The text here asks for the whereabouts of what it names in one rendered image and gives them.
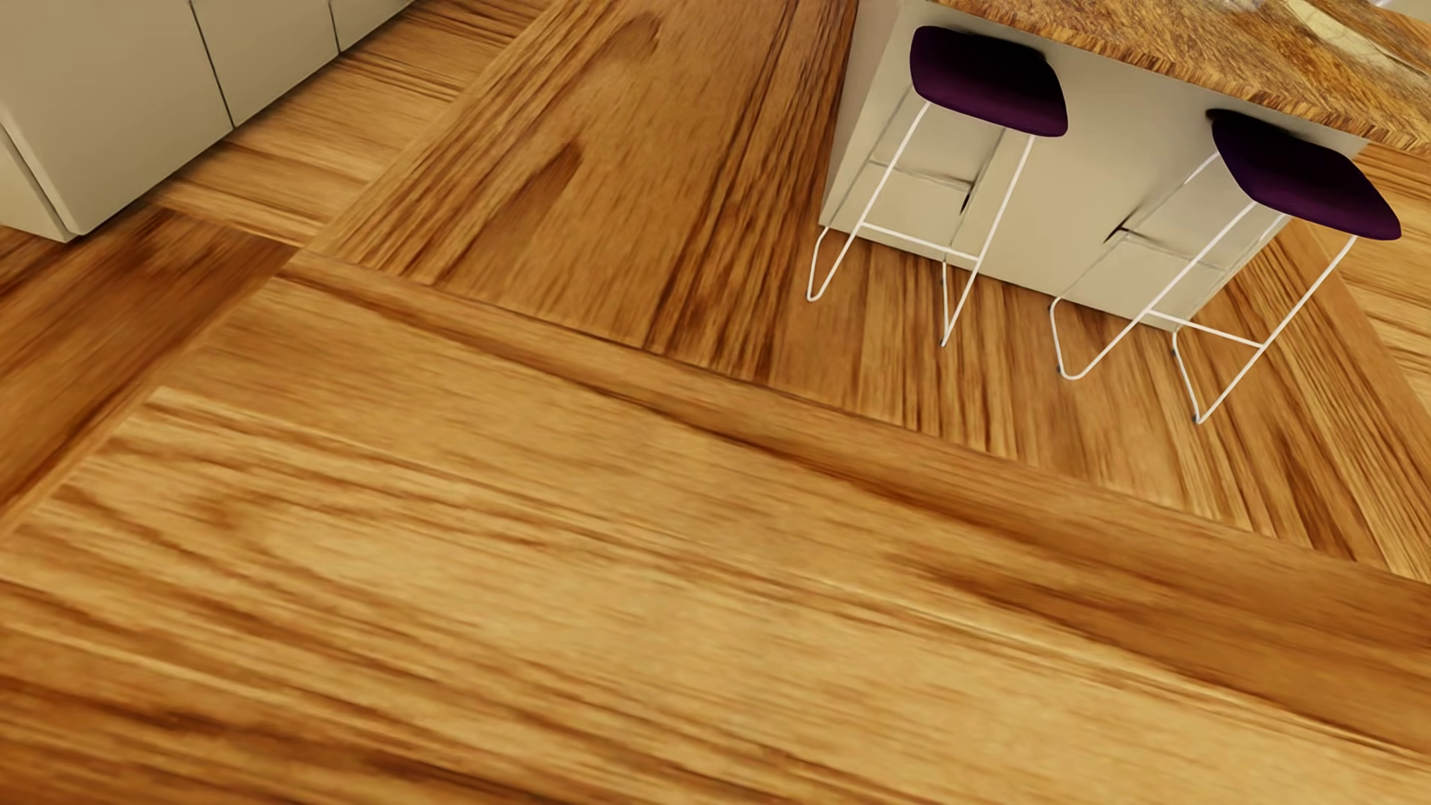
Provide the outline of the beige kitchen cabinet run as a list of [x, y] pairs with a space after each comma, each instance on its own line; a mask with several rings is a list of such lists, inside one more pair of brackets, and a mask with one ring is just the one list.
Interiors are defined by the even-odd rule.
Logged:
[[0, 227], [72, 242], [415, 0], [0, 0]]

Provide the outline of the beige island wooden countertop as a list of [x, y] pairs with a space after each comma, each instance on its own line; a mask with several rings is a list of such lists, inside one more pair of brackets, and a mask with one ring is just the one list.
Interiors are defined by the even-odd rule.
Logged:
[[[922, 112], [909, 50], [937, 26], [1039, 50], [1069, 130], [1029, 140]], [[1244, 204], [1206, 109], [1355, 156], [1431, 149], [1431, 21], [1371, 0], [859, 0], [820, 227], [939, 259], [975, 255], [1010, 192], [982, 277], [1133, 315]]]

